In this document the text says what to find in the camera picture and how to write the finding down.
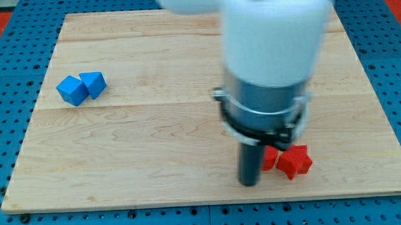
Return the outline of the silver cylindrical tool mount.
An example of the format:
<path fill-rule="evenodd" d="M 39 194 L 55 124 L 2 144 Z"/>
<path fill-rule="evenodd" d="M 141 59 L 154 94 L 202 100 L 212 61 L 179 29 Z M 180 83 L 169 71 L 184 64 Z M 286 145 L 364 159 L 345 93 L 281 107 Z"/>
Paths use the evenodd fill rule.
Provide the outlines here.
<path fill-rule="evenodd" d="M 223 85 L 215 88 L 222 123 L 239 142 L 286 151 L 308 123 L 306 80 L 283 87 L 248 83 L 225 68 Z"/>

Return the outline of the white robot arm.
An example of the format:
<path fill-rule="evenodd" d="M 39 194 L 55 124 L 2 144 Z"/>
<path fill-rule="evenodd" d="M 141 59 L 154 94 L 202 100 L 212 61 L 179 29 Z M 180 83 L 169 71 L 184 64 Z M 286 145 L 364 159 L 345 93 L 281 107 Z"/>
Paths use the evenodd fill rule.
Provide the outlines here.
<path fill-rule="evenodd" d="M 332 0 L 156 0 L 174 14 L 219 14 L 222 85 L 212 91 L 240 143 L 238 181 L 258 183 L 265 147 L 286 151 L 308 121 L 306 90 Z"/>

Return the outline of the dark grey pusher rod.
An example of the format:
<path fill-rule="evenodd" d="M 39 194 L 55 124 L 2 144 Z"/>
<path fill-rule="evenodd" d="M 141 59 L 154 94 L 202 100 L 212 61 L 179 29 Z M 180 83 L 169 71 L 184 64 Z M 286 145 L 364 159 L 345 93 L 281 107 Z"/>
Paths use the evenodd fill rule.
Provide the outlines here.
<path fill-rule="evenodd" d="M 265 146 L 240 143 L 238 159 L 238 181 L 245 186 L 254 186 L 259 182 Z"/>

